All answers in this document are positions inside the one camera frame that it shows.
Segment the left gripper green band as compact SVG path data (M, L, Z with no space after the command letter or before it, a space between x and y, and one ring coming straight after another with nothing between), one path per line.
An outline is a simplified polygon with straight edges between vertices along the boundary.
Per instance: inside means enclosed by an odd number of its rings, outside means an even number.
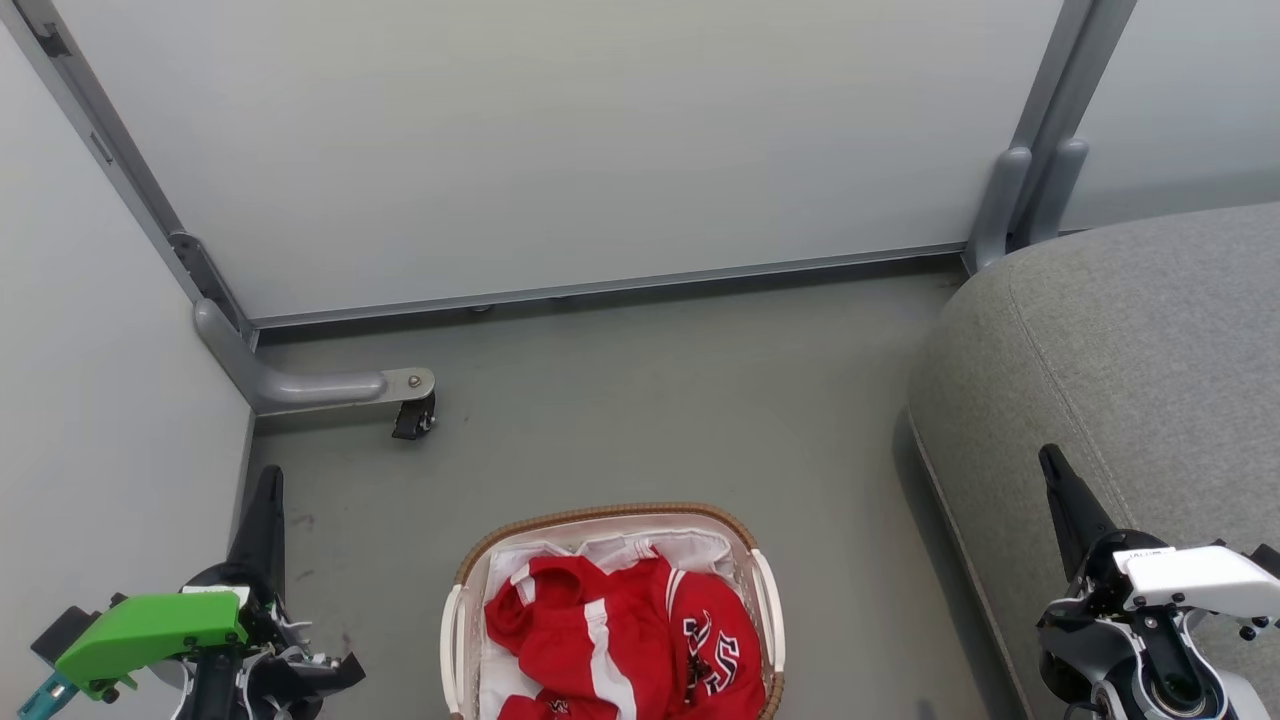
M56 673L104 701L113 687L133 685L133 673L170 659L224 648L248 657L298 646L282 598L284 491L283 470L265 466L232 541L229 564L205 569L177 592L115 598L58 660ZM367 676L355 653L291 657L287 666L285 701L323 701Z

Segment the grey partition foot tube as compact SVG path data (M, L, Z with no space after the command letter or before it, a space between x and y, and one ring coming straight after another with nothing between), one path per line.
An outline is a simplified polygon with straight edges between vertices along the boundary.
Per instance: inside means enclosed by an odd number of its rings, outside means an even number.
M257 357L214 301L201 299L192 316L196 334L260 416L384 404L434 414L435 377L426 368L288 373Z

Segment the white wicker-rim laundry basket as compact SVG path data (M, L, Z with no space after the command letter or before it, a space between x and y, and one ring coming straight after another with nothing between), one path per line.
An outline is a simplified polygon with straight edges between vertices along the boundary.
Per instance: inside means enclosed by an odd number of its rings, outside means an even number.
M732 587L762 641L767 702L759 720L774 720L785 692L786 634L781 594L771 565L751 532L732 514L709 503L620 503L553 512L499 527L463 557L445 598L439 630L442 692L451 720L477 720L483 605L492 555L513 544L545 541L575 550L614 533L691 530L730 544Z

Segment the grey upright partition post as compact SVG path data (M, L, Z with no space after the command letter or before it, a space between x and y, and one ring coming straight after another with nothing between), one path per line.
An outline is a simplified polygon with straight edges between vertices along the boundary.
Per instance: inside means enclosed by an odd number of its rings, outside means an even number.
M1062 0L1059 19L1027 99L1014 145L1033 160L1018 200L1007 250L1024 249L1024 211L1053 150L1078 131L1138 0Z

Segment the grey partition bottom rail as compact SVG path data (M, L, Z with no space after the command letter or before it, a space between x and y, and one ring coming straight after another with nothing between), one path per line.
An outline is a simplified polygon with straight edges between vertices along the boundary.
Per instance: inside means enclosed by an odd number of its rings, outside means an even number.
M430 299L399 304L380 304L365 307L347 307L315 313L292 313L276 316L253 318L251 323L259 331L276 331L306 325L326 325L343 322L365 322L381 318L408 316L424 313L443 313L458 309L493 306L503 304L522 304L550 299L579 297L599 293L654 290L671 286L686 286L718 281L741 281L746 278L795 274L801 272L822 272L847 266L896 263L923 258L954 256L964 251L964 242L932 243L918 247L854 252L831 258L810 258L786 263L765 263L750 266L723 268L704 272L685 272L664 275L649 275L621 281L602 281L581 284L566 284L541 290L516 290L499 293L480 293L456 299Z

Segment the black caster wheel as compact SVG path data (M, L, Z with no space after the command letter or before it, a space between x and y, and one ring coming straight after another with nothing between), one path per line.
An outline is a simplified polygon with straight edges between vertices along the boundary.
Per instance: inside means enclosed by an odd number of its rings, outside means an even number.
M392 432L394 439L416 441L431 430L435 423L436 393L403 401Z

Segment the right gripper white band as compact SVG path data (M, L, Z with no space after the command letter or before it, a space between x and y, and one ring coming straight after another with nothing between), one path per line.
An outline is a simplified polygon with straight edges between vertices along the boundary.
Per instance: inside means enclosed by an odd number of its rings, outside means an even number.
M1243 626L1280 626L1280 550L1244 553L1222 542L1178 548L1140 530L1117 530L1057 445L1038 461L1066 579L1070 614L1120 618L1151 609L1203 611Z

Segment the grey fabric sofa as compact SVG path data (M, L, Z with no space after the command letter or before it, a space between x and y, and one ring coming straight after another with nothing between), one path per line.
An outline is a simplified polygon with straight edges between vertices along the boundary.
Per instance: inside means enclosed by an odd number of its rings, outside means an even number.
M940 314L906 413L1018 707L1062 720L1036 637L1068 588L1041 447L1057 445L1121 528L1280 551L1280 202L992 264Z

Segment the red jersey with letters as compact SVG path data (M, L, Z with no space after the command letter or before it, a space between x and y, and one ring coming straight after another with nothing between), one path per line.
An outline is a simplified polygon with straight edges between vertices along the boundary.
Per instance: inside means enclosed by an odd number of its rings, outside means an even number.
M666 720L758 720L762 641L739 594L721 577L673 569L660 609L673 664Z

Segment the grey slanted partition post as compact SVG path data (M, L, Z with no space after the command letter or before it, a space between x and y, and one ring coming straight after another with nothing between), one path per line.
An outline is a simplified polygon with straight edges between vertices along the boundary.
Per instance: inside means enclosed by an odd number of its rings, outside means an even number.
M54 0L0 0L0 23L84 141L177 283L209 300L255 348L259 331L202 241L186 229Z

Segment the red garment with white stripe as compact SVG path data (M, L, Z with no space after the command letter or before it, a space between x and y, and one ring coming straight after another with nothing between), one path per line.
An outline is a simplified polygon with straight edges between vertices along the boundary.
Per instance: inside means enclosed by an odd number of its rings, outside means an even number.
M675 720L687 707L677 598L691 574L657 556L603 571L580 556L536 557L486 603L486 633L530 692L495 720Z

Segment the grey partition foot bracket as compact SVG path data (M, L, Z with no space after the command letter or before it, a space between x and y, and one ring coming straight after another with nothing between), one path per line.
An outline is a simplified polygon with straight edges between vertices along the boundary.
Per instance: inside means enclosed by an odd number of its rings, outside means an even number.
M1066 138L1053 150L1024 211L1019 234L1024 246L1042 243L1061 234L1062 218L1089 150L1088 141L1082 137Z
M1009 232L1032 160L1028 147L1011 147L996 158L963 252L970 275L1006 255Z

